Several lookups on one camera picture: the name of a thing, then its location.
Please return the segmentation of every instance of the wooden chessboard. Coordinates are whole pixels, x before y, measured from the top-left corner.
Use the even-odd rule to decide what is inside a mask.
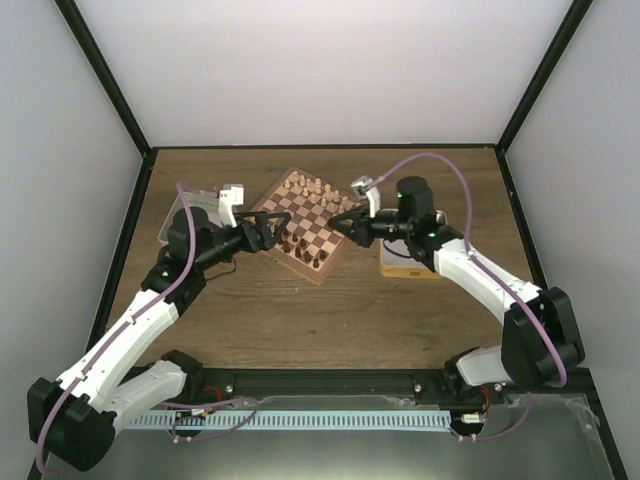
[[[253,210],[291,213],[291,221],[282,240],[267,254],[320,284],[350,241],[329,228],[327,221],[356,205],[359,204],[347,192],[291,167]]]

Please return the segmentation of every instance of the white wall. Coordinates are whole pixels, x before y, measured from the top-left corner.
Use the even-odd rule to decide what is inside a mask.
[[[86,345],[140,156],[54,2],[0,5],[0,478],[26,478],[26,393]]]
[[[566,289],[629,478],[640,478],[640,3],[594,2],[508,152]]]
[[[152,145],[497,142],[570,0],[79,0]]]

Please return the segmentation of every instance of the wooden surface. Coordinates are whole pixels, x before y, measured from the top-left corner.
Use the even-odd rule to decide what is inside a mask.
[[[242,183],[253,206],[292,165],[348,189],[378,176],[411,149],[162,150],[112,309],[110,324],[128,306],[154,265],[157,235],[176,198],[175,184],[212,190]],[[489,258],[530,279],[507,193],[491,149],[439,151],[461,168],[473,195],[473,243]],[[383,206],[395,205],[395,182],[421,175],[436,207],[463,228],[462,189],[437,160],[417,161],[380,187]],[[238,271],[211,282],[185,315],[140,358],[139,365],[177,348],[207,366],[439,368],[451,356],[501,339],[500,324],[478,302],[444,279],[380,275],[378,248],[350,245],[320,286],[266,255],[237,255]],[[217,266],[214,274],[228,268]]]

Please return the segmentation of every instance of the purple cable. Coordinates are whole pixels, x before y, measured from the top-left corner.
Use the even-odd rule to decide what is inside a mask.
[[[469,185],[467,184],[467,180],[464,178],[464,175],[462,174],[460,169],[458,167],[456,167],[456,165],[451,160],[449,160],[448,158],[446,158],[443,155],[439,155],[437,153],[430,153],[430,152],[417,153],[415,155],[407,157],[404,160],[398,162],[389,171],[387,171],[386,173],[384,173],[383,175],[378,177],[376,180],[374,180],[374,182],[371,184],[370,188],[373,188],[376,185],[378,185],[380,182],[382,182],[387,177],[389,177],[389,175],[391,175],[392,173],[394,173],[396,170],[398,170],[399,168],[403,167],[407,163],[413,162],[414,160],[417,160],[419,158],[425,158],[425,157],[436,158],[436,159],[441,160],[442,162],[446,163],[453,170],[453,172],[456,174],[456,176],[460,180],[460,183],[462,184],[462,188],[464,190],[464,196],[465,196],[465,199],[466,199],[466,202],[467,202],[467,220],[466,220],[465,226],[464,226],[464,248],[467,251],[468,258],[480,270],[482,270],[484,273],[486,273],[487,276],[489,278],[491,278],[491,280],[496,282],[505,292],[507,292],[507,294],[511,298],[513,298],[515,300],[515,302],[518,304],[518,306],[520,308],[522,308],[524,313],[529,318],[529,321],[531,321],[531,323],[533,324],[534,328],[538,332],[538,335],[540,335],[540,338],[542,338],[542,341],[544,342],[545,346],[547,347],[547,350],[549,350],[549,353],[551,354],[551,358],[553,358],[553,361],[554,361],[554,363],[556,365],[556,368],[558,369],[558,373],[560,375],[560,379],[558,380],[557,383],[550,383],[549,385],[552,386],[552,387],[557,387],[557,388],[564,387],[567,384],[567,370],[564,367],[564,364],[562,363],[562,359],[560,358],[560,354],[558,353],[558,350],[556,349],[555,345],[553,344],[553,342],[549,338],[549,335],[545,331],[545,329],[542,326],[542,324],[540,323],[540,321],[536,318],[536,316],[533,313],[533,311],[531,310],[531,308],[529,308],[529,305],[527,305],[524,302],[524,300],[522,300],[522,298],[520,298],[520,296],[511,287],[509,287],[509,285],[507,285],[500,277],[498,277],[495,273],[493,273],[491,270],[489,270],[489,268],[487,268],[480,260],[478,260],[475,257],[475,255],[473,255],[473,250],[472,250],[472,247],[471,247],[471,220],[473,218],[473,203],[471,202],[471,190],[469,189]]]
[[[533,397],[531,396],[531,392],[529,392],[529,393],[527,393],[527,406],[525,407],[524,412],[522,412],[522,415],[520,416],[520,418],[518,419],[518,421],[516,423],[511,425],[509,428],[505,428],[501,432],[493,433],[491,435],[485,435],[483,437],[476,437],[475,441],[476,442],[486,442],[488,440],[497,440],[499,438],[506,437],[510,433],[513,433],[514,431],[516,431],[518,428],[520,428],[522,426],[524,421],[529,416],[529,412],[531,411],[531,404],[532,403],[533,403]],[[450,430],[451,430],[451,433],[453,433],[458,438],[463,438],[463,439],[465,438],[464,436],[462,436],[458,432],[456,432],[453,428],[451,428]]]
[[[187,440],[189,443],[196,443],[196,442],[206,442],[209,440],[213,440],[214,438],[220,438],[220,437],[224,437],[225,435],[229,435],[230,433],[234,433],[237,432],[240,428],[244,427],[247,423],[249,423],[251,420],[253,420],[253,417],[256,416],[256,414],[258,413],[258,410],[254,410],[253,412],[251,412],[249,414],[249,416],[243,420],[241,420],[240,422],[236,423],[233,427],[223,431],[223,432],[218,432],[218,433],[214,433],[212,435],[206,435],[206,436],[196,436],[196,437],[189,437],[191,438],[191,440]],[[174,441],[176,439],[180,439],[180,435],[178,435],[176,428],[178,427],[178,425],[180,425],[183,422],[186,422],[187,420],[191,420],[191,419],[199,419],[200,417],[196,417],[196,416],[189,416],[189,417],[182,417],[179,418],[178,420],[176,420],[176,422],[171,426],[171,434],[173,435]]]
[[[224,407],[225,405],[235,405],[236,403],[242,403],[242,402],[253,402],[256,404],[258,403],[258,401],[255,398],[238,397],[238,398],[233,398],[231,400],[222,400],[220,402],[202,403],[200,405],[189,405],[188,403],[175,403],[175,402],[162,402],[160,405],[162,405],[163,407],[169,407],[169,408],[192,409],[192,408],[217,408],[217,407]]]
[[[184,281],[184,279],[187,277],[187,275],[189,274],[189,271],[191,270],[191,267],[193,266],[193,261],[195,259],[195,253],[196,253],[196,235],[195,235],[196,229],[195,229],[195,223],[193,221],[193,213],[189,208],[189,201],[187,200],[187,197],[184,194],[185,190],[190,190],[190,189],[181,183],[177,184],[177,189],[178,189],[178,196],[180,197],[182,206],[185,209],[185,213],[187,216],[187,224],[189,226],[189,255],[187,258],[187,263],[184,267],[184,270],[180,274],[180,276],[176,278],[175,282],[169,285],[169,287],[164,292],[162,292],[160,295],[158,295],[156,298],[151,300],[149,303],[147,303],[145,306],[140,308],[137,312],[135,312],[131,316],[134,320],[142,316],[145,312],[149,311],[150,308],[160,303],[162,300],[164,300],[167,297],[167,295],[169,295],[176,288],[178,288],[180,284]],[[113,344],[113,342],[116,341],[116,339],[122,334],[122,332],[124,332],[129,327],[129,325],[131,325],[131,323],[128,323],[128,322],[123,323],[120,327],[118,327],[118,329],[115,332],[113,332],[109,336],[109,338],[107,338],[104,341],[104,343],[98,349],[96,354],[93,357],[91,357],[91,359],[87,362],[87,364],[81,370],[82,375],[86,375],[89,372],[89,370],[91,370],[91,368],[96,364],[96,362],[100,359],[100,357],[102,357],[104,352],[108,350],[108,348]],[[69,386],[65,389],[65,391],[62,392],[62,395],[60,395],[60,398],[58,398],[56,403],[53,405],[53,408],[49,411],[49,415],[47,415],[47,418],[42,424],[42,430],[40,430],[40,435],[38,436],[38,441],[36,443],[36,447],[37,447],[36,448],[36,466],[38,467],[38,470],[42,475],[60,475],[61,473],[64,473],[66,471],[66,469],[64,468],[60,470],[49,470],[46,467],[46,465],[44,464],[44,443],[47,438],[47,435],[49,434],[49,430],[51,429],[51,425],[53,424],[53,420],[55,419],[56,415],[62,408],[62,405],[64,404],[64,402],[71,395],[71,392],[78,386],[79,383],[80,383],[80,378],[76,378],[69,384]]]
[[[242,403],[242,402],[255,402],[256,410],[251,412],[251,415],[249,415],[247,418],[238,422],[236,425],[229,428],[228,430],[225,430],[224,432],[215,433],[213,435],[207,435],[204,437],[200,437],[200,436],[192,437],[192,439],[190,440],[191,442],[206,442],[207,440],[213,440],[214,438],[220,438],[220,437],[224,437],[225,435],[229,435],[230,433],[237,431],[238,429],[240,429],[241,427],[249,423],[251,419],[255,417],[256,414],[258,413],[258,401],[255,398],[251,398],[251,397],[238,397],[232,400],[222,400],[220,402],[213,402],[213,403],[202,403],[200,405],[189,405],[187,403],[175,403],[175,402],[162,402],[160,405],[164,407],[169,407],[169,408],[193,409],[193,408],[218,408],[218,407],[224,407],[225,405],[234,405],[236,403]],[[179,438],[179,435],[176,433],[176,427],[180,425],[180,423],[190,418],[199,418],[199,417],[194,415],[183,417],[176,420],[176,422],[171,426],[171,434],[173,435],[174,440]]]

